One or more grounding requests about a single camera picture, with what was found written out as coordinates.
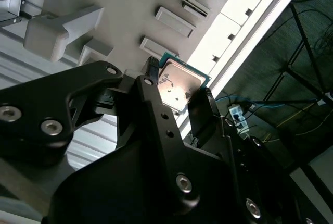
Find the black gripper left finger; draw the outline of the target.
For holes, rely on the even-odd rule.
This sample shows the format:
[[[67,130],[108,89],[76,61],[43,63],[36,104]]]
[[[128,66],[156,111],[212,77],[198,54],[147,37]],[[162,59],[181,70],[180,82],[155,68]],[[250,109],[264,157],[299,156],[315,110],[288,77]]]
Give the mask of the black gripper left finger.
[[[105,61],[80,66],[1,90],[1,156],[40,166],[56,164],[79,127],[114,113],[124,144],[141,142],[172,204],[196,204],[186,147],[158,91],[149,64],[132,78]]]

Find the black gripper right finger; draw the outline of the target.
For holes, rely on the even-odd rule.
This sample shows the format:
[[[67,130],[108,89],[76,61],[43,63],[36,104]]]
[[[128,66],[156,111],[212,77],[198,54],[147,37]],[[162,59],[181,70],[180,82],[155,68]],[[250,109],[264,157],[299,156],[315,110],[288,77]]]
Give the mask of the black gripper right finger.
[[[191,98],[188,111],[197,147],[222,164],[204,177],[218,223],[312,222],[312,203],[258,138],[238,135],[209,89]]]

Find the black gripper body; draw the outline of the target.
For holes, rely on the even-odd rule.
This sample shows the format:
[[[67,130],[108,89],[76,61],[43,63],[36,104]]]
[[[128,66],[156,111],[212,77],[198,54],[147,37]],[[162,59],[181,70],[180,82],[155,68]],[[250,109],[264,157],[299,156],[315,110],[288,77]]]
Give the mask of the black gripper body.
[[[164,182],[141,142],[120,148],[73,173],[54,193],[45,223],[240,223],[225,164],[187,147],[190,177],[200,200],[185,215],[173,214]]]

